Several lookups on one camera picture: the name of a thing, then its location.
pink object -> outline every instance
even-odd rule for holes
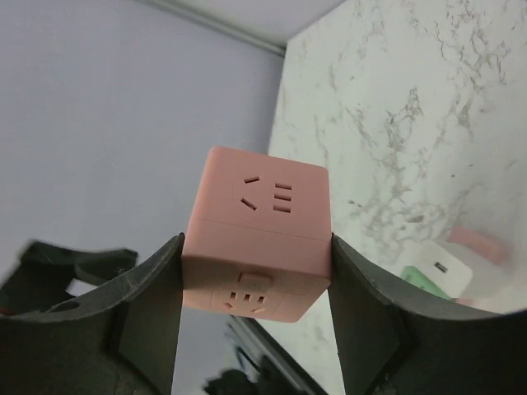
[[[454,228],[448,241],[462,244],[496,265],[502,264],[507,258],[507,251],[501,245],[475,230]]]
[[[328,171],[214,147],[183,248],[184,304],[293,323],[331,280]]]
[[[471,307],[474,303],[474,300],[473,299],[457,299],[455,303]]]

usb port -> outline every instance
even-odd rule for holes
[[[448,269],[444,267],[443,265],[441,265],[439,262],[436,262],[434,266],[437,267],[439,270],[441,270],[444,273],[448,272]]]

marble surface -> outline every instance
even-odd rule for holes
[[[399,274],[453,226],[511,252],[479,307],[527,307],[527,2],[353,0],[292,39],[269,154],[326,166],[333,231]],[[263,323],[344,394],[327,296]]]

green object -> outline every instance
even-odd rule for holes
[[[413,286],[425,290],[435,296],[446,300],[452,300],[439,286],[432,282],[428,277],[422,274],[419,269],[414,266],[406,266],[401,273],[401,278]]]

dark object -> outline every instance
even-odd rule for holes
[[[209,380],[203,391],[208,395],[259,395],[247,375],[236,369],[226,370],[219,379]]]
[[[0,315],[0,393],[170,394],[183,242],[174,237],[137,267],[128,250],[33,243],[2,288],[13,315]],[[74,277],[109,281],[72,298],[65,290]]]
[[[183,235],[173,238],[137,267],[128,250],[79,253],[32,244],[0,292],[0,393],[168,395],[183,242]],[[74,277],[107,282],[72,298],[65,290]],[[428,294],[337,236],[329,300],[348,395],[525,391],[526,312],[500,316]],[[242,320],[235,318],[245,322],[236,336],[247,337],[243,328],[252,326],[251,341],[266,350],[252,355],[240,348],[257,373],[247,388],[319,394],[256,322]],[[238,373],[229,375],[243,382]]]
[[[267,391],[261,394],[328,395],[256,320],[231,316],[228,329],[240,369]]]
[[[527,387],[527,313],[443,300],[333,237],[329,301],[349,395],[498,395]]]

